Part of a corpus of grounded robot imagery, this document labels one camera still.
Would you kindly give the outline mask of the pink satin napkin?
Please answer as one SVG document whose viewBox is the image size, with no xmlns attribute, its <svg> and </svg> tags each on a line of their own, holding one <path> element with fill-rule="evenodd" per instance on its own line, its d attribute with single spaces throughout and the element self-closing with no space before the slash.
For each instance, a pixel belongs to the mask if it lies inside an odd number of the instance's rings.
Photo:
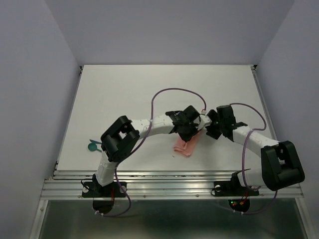
<svg viewBox="0 0 319 239">
<path fill-rule="evenodd" d="M 200 136 L 201 136 L 201 131 L 195 136 L 193 136 L 192 139 L 188 142 L 182 140 L 181 137 L 179 136 L 173 147 L 174 152 L 184 157 L 190 157 L 196 148 L 196 145 L 200 139 Z"/>
</svg>

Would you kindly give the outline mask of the teal plastic utensil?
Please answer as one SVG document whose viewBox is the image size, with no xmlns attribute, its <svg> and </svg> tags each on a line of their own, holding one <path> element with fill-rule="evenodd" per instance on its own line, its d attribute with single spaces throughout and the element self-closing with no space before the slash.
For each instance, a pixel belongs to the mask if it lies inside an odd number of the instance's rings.
<svg viewBox="0 0 319 239">
<path fill-rule="evenodd" d="M 91 143 L 93 143 L 93 144 L 102 144 L 101 142 L 98 142 L 98 141 L 95 141 L 95 140 L 92 140 L 92 139 L 90 139 L 89 140 Z"/>
</svg>

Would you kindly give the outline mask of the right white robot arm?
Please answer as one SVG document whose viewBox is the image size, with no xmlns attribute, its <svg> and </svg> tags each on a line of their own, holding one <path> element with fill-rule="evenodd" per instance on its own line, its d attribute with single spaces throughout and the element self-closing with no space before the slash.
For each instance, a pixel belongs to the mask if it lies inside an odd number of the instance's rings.
<svg viewBox="0 0 319 239">
<path fill-rule="evenodd" d="M 250 128 L 238 122 L 231 105 L 219 106 L 207 114 L 212 123 L 207 126 L 207 135 L 213 139 L 224 136 L 242 145 L 241 170 L 232 174 L 228 181 L 234 194 L 246 189 L 257 191 L 266 186 L 272 191 L 304 182 L 305 173 L 295 145 L 290 141 L 277 141 L 261 135 L 265 128 Z M 250 150 L 260 158 L 260 167 L 245 167 L 246 151 Z"/>
</svg>

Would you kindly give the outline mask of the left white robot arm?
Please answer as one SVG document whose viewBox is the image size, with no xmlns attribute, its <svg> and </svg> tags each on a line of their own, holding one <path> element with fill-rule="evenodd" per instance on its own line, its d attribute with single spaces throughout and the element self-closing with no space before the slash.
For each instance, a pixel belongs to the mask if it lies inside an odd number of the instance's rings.
<svg viewBox="0 0 319 239">
<path fill-rule="evenodd" d="M 177 133 L 188 142 L 203 128 L 204 118 L 193 106 L 183 111 L 166 112 L 153 119 L 119 117 L 101 136 L 101 161 L 93 175 L 94 191 L 99 196 L 110 193 L 117 165 L 138 148 L 138 141 L 153 135 Z"/>
</svg>

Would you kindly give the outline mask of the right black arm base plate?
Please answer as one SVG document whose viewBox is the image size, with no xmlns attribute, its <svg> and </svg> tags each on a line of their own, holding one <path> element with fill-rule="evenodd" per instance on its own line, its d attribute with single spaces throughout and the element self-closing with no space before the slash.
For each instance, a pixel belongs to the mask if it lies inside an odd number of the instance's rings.
<svg viewBox="0 0 319 239">
<path fill-rule="evenodd" d="M 211 195 L 215 197 L 259 196 L 259 191 L 252 191 L 231 181 L 214 181 Z"/>
</svg>

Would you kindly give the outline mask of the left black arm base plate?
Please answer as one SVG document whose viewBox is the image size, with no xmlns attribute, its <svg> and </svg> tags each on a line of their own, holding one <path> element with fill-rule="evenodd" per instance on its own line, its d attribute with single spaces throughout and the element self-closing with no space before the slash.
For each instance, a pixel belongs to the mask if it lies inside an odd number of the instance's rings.
<svg viewBox="0 0 319 239">
<path fill-rule="evenodd" d="M 117 182 L 112 182 L 111 184 L 101 187 L 99 184 L 94 182 L 84 182 L 82 189 L 83 198 L 125 198 L 125 194 L 122 189 L 120 189 Z"/>
</svg>

